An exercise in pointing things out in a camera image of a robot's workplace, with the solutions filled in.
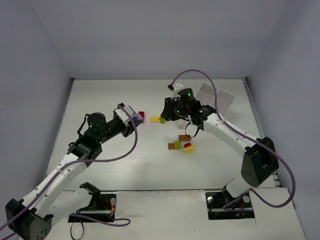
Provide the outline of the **white lego brick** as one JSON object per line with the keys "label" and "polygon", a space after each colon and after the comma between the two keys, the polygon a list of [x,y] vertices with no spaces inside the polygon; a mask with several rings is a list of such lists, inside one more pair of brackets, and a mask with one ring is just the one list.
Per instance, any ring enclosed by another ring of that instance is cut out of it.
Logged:
{"label": "white lego brick", "polygon": [[183,129],[186,125],[186,122],[183,119],[177,120],[177,126],[179,129]]}

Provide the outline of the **purple lego brick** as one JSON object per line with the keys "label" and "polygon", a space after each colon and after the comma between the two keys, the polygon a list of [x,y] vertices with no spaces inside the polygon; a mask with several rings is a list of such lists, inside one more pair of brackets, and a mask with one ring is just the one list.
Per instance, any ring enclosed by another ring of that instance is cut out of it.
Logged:
{"label": "purple lego brick", "polygon": [[142,123],[142,122],[143,122],[143,119],[144,119],[144,118],[140,115],[139,112],[137,112],[137,113],[135,114],[135,116],[133,117],[133,120],[134,120],[135,123]]}

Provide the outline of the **green lego brick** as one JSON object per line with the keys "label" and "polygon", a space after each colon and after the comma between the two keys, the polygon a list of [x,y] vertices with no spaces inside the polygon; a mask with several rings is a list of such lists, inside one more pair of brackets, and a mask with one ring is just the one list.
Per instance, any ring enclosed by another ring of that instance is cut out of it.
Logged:
{"label": "green lego brick", "polygon": [[159,122],[160,122],[161,124],[165,124],[167,121],[166,121],[164,118],[160,117],[160,118],[159,118]]}

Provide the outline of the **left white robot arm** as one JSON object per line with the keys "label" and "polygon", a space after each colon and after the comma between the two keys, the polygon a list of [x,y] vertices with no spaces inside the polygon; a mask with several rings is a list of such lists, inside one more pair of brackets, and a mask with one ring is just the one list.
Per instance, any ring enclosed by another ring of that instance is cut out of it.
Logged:
{"label": "left white robot arm", "polygon": [[69,196],[62,196],[66,187],[92,163],[97,163],[102,145],[122,134],[137,134],[142,117],[129,105],[119,104],[113,118],[104,114],[85,114],[77,130],[78,138],[69,143],[67,153],[50,174],[22,199],[11,199],[5,206],[7,222],[24,240],[44,240],[61,219],[83,208],[95,209],[101,202],[101,190],[85,182]]}

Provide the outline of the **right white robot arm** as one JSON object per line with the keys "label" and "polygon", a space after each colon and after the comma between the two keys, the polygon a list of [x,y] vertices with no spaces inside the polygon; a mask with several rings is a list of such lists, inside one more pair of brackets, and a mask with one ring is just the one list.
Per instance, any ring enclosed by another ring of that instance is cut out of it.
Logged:
{"label": "right white robot arm", "polygon": [[278,159],[269,151],[275,150],[273,141],[256,138],[223,118],[210,105],[202,105],[195,99],[191,88],[170,84],[171,97],[164,100],[161,118],[168,121],[185,120],[199,130],[210,133],[229,147],[242,159],[240,172],[223,187],[230,198],[237,198],[251,188],[259,187],[279,168]]}

